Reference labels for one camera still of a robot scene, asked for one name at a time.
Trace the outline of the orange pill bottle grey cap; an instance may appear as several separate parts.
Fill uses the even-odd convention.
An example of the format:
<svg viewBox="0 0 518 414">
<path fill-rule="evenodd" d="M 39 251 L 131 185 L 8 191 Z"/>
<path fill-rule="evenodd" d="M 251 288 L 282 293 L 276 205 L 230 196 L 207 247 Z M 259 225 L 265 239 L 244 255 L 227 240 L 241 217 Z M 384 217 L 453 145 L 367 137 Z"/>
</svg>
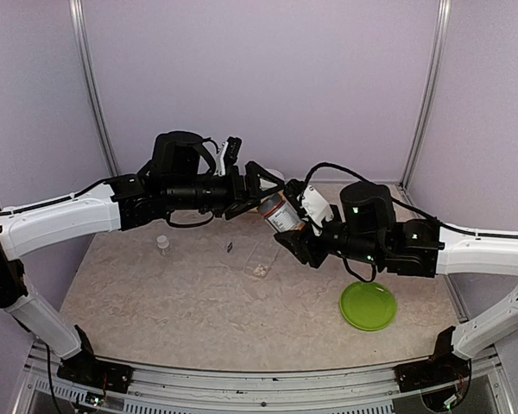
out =
<svg viewBox="0 0 518 414">
<path fill-rule="evenodd" d="M 301 230 L 305 225 L 297 212 L 280 193 L 275 193 L 266 198 L 257 210 L 278 233 Z"/>
</svg>

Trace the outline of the clear plastic pill organizer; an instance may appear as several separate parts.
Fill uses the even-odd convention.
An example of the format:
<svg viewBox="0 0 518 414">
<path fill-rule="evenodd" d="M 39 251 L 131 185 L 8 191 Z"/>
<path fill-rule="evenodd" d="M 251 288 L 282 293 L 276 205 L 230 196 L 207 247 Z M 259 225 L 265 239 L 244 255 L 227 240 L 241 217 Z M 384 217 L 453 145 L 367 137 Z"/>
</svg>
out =
<svg viewBox="0 0 518 414">
<path fill-rule="evenodd" d="M 253 270 L 257 266 L 263 265 L 268 267 L 269 273 L 279 251 L 280 248 L 273 241 L 254 241 L 247 238 L 240 238 L 229 242 L 224 248 L 221 262 L 232 270 L 241 271 L 248 277 L 260 279 L 252 274 Z"/>
</svg>

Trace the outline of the small white pill bottle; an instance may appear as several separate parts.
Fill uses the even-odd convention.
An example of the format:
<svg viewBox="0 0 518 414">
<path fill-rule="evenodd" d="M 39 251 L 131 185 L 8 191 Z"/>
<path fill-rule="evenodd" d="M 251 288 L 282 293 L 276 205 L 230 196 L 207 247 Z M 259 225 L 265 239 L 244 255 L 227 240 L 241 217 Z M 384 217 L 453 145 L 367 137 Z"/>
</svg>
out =
<svg viewBox="0 0 518 414">
<path fill-rule="evenodd" d="M 161 255 L 166 256 L 170 253 L 171 244 L 168 238 L 165 235 L 159 235 L 156 238 L 157 247 L 161 253 Z"/>
</svg>

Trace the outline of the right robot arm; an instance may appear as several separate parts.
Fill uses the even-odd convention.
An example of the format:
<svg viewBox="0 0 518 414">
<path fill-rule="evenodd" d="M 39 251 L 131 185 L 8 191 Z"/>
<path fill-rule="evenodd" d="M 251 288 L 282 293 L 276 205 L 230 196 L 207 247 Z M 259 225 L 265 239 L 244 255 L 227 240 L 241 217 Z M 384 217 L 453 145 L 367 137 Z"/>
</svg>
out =
<svg viewBox="0 0 518 414">
<path fill-rule="evenodd" d="M 329 204 L 312 186 L 292 179 L 286 200 L 304 219 L 298 229 L 275 239 L 301 263 L 318 268 L 330 256 L 344 264 L 358 261 L 381 272 L 433 278 L 481 273 L 518 277 L 518 232 L 489 232 L 445 224 L 427 213 L 406 222 L 396 219 L 385 185 L 356 182 L 340 193 L 341 205 Z M 467 323 L 441 332 L 425 376 L 441 383 L 479 351 L 518 330 L 518 285 L 504 299 Z"/>
</svg>

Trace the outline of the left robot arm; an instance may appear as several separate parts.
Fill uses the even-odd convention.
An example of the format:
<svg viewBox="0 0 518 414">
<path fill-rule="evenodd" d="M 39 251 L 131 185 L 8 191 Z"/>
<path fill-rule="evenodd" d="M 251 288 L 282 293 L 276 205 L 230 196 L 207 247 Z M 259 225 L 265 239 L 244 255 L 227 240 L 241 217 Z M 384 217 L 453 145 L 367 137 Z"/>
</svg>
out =
<svg viewBox="0 0 518 414">
<path fill-rule="evenodd" d="M 228 138 L 215 154 L 206 143 L 192 132 L 160 134 L 151 159 L 136 173 L 36 204 L 0 207 L 0 309 L 68 361 L 87 384 L 103 376 L 103 363 L 82 329 L 64 322 L 29 283 L 22 257 L 81 236 L 169 221 L 179 210 L 230 220 L 283 189 L 282 179 L 254 161 L 238 171 L 241 139 Z"/>
</svg>

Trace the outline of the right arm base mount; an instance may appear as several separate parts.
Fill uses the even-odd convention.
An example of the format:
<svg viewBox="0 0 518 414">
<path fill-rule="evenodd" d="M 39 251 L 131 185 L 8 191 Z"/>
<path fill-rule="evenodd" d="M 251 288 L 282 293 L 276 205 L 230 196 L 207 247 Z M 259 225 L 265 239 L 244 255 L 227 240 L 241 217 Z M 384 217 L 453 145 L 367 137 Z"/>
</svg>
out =
<svg viewBox="0 0 518 414">
<path fill-rule="evenodd" d="M 456 356 L 452 346 L 451 326 L 437 336 L 433 354 L 422 361 L 402 363 L 394 368 L 400 392 L 411 392 L 466 378 L 471 374 L 471 361 Z"/>
</svg>

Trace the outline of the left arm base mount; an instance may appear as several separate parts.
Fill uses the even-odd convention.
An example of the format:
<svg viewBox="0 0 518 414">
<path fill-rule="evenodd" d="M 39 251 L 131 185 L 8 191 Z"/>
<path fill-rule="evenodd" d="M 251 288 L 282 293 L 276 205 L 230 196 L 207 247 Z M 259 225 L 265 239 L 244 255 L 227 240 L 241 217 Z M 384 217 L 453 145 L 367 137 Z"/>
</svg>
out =
<svg viewBox="0 0 518 414">
<path fill-rule="evenodd" d="M 61 359 L 57 371 L 59 378 L 84 386 L 92 386 L 103 392 L 126 394 L 134 368 L 96 357 L 86 333 L 74 325 L 81 341 L 80 351 L 68 359 Z"/>
</svg>

